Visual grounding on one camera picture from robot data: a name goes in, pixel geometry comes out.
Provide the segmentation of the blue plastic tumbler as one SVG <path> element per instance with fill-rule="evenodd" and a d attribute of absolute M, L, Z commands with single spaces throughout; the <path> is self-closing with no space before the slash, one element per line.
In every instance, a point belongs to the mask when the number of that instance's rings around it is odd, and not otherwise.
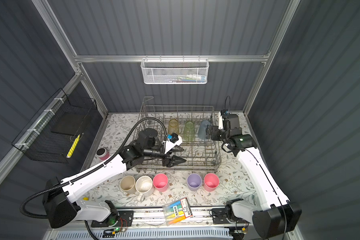
<path fill-rule="evenodd" d="M 207 128 L 208 126 L 210 126 L 212 123 L 209 120 L 203 120 L 200 123 L 199 126 L 199 130 L 198 130 L 198 138 L 201 141 L 205 141 L 207 139 Z"/>

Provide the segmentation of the pink cup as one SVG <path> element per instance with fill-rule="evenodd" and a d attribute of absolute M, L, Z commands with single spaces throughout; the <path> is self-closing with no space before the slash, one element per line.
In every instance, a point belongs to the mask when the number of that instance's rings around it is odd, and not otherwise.
<path fill-rule="evenodd" d="M 157 174 L 153 178 L 153 185 L 159 192 L 165 192 L 169 186 L 169 180 L 165 174 Z"/>
<path fill-rule="evenodd" d="M 204 177 L 204 188 L 207 192 L 213 192 L 220 184 L 220 179 L 216 174 L 208 173 Z"/>

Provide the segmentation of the yellow glass tumbler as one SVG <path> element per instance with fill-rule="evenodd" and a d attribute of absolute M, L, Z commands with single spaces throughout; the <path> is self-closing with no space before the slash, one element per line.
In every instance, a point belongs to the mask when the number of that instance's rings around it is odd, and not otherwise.
<path fill-rule="evenodd" d="M 177 119 L 170 119 L 168 133 L 171 135 L 176 133 L 177 135 L 180 134 L 179 122 Z"/>

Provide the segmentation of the green glass tumbler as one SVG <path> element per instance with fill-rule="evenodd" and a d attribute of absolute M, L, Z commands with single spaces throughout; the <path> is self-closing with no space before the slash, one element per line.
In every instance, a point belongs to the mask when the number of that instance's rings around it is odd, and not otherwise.
<path fill-rule="evenodd" d="M 195 124 L 192 121 L 187 121 L 184 126 L 184 141 L 193 142 L 195 140 Z"/>

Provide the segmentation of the purple cup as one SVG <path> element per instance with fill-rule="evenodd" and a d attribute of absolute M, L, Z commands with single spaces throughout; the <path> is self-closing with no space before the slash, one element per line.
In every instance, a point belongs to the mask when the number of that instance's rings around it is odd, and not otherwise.
<path fill-rule="evenodd" d="M 199 174 L 192 173 L 187 177 L 187 185 L 188 188 L 195 192 L 197 191 L 202 185 L 202 178 Z"/>

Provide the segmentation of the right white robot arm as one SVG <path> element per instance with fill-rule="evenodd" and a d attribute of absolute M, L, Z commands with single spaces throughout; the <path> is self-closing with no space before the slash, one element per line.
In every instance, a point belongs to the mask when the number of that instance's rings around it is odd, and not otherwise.
<path fill-rule="evenodd" d="M 257 143 L 251 135 L 243 134 L 239 116 L 228 110 L 220 111 L 218 125 L 208 126 L 206 137 L 222 142 L 222 150 L 238 159 L 256 191 L 258 201 L 255 204 L 243 199 L 227 201 L 227 219 L 253 224 L 263 240 L 293 231 L 302 209 L 298 203 L 290 202 L 279 188 L 262 159 Z"/>

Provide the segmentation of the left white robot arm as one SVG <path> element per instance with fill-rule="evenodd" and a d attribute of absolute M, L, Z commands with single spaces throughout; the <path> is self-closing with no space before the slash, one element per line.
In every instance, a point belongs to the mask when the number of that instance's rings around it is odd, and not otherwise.
<path fill-rule="evenodd" d="M 160 158 L 167 168 L 184 163 L 185 159 L 174 155 L 175 152 L 183 151 L 180 147 L 182 137 L 172 133 L 156 145 L 156 133 L 154 129 L 145 129 L 139 132 L 137 140 L 122 147 L 105 162 L 61 181 L 48 181 L 47 185 L 53 190 L 43 195 L 42 203 L 50 226 L 57 229 L 72 221 L 82 220 L 104 222 L 111 215 L 116 215 L 117 210 L 110 201 L 86 204 L 83 196 L 106 180 L 141 164 L 145 159 Z"/>

